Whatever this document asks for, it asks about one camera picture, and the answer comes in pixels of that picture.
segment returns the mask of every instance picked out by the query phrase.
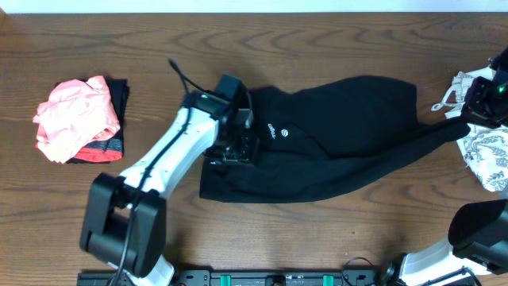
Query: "black cloth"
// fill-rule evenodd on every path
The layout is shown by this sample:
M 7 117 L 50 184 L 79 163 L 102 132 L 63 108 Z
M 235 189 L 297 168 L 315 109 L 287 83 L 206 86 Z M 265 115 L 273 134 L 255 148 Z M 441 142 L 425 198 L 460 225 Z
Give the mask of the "black cloth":
M 413 84 L 375 76 L 344 79 L 294 95 L 275 87 L 251 91 L 253 130 L 261 140 L 258 162 L 249 167 L 205 160 L 200 196 L 227 203 L 328 199 L 355 191 L 469 133 L 461 118 L 421 124 L 416 91 Z
M 105 79 L 106 85 L 110 89 L 111 103 L 113 103 L 114 112 L 117 114 L 118 121 L 120 122 L 120 129 L 114 136 L 104 141 L 92 141 L 83 147 L 92 149 L 101 149 L 102 151 L 112 150 L 124 153 L 124 116 L 125 108 L 127 107 L 127 99 L 129 98 L 129 87 L 127 86 L 127 79 Z M 71 164 L 107 164 L 105 162 L 90 162 L 77 158 L 71 158 L 67 161 Z

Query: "white logo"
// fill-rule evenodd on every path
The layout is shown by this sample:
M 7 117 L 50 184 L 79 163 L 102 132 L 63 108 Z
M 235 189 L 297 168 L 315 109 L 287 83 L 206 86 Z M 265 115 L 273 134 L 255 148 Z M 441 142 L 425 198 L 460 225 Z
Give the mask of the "white logo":
M 270 129 L 271 137 L 275 139 L 275 128 L 270 123 L 268 123 L 268 128 Z

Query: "wood surface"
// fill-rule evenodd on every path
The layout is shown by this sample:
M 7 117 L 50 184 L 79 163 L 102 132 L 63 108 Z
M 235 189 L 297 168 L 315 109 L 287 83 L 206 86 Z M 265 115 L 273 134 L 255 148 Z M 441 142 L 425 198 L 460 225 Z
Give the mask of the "wood surface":
M 169 56 L 210 89 L 223 73 L 285 91 L 354 75 L 403 79 L 418 85 L 419 118 L 437 122 L 444 111 L 430 107 L 452 76 L 485 67 L 506 47 L 507 29 L 506 14 L 8 16 L 0 32 L 0 285 L 73 285 L 83 269 L 108 269 L 78 246 L 89 186 L 100 172 L 135 163 L 172 123 L 183 89 Z M 125 157 L 51 163 L 34 147 L 37 105 L 54 83 L 93 75 L 129 80 Z M 216 269 L 334 269 L 354 256 L 380 264 L 446 238 L 465 203 L 497 197 L 453 142 L 316 203 L 200 199 L 200 164 L 168 203 L 166 253 Z M 508 276 L 482 280 L 508 284 Z

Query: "white lace fabric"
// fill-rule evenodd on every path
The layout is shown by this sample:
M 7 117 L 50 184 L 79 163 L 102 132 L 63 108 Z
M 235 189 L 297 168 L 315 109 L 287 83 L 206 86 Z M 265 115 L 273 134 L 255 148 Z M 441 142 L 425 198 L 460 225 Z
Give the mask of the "white lace fabric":
M 432 106 L 432 111 L 450 106 L 453 108 L 444 114 L 446 118 L 459 116 L 468 88 L 478 76 L 492 79 L 494 71 L 487 67 L 467 73 L 459 72 L 453 77 L 452 86 L 444 94 L 443 100 Z M 450 103 L 448 100 L 453 93 L 455 102 Z M 471 132 L 456 141 L 464 161 L 488 191 L 502 191 L 508 184 L 508 128 L 489 129 L 473 124 L 469 124 L 469 127 Z

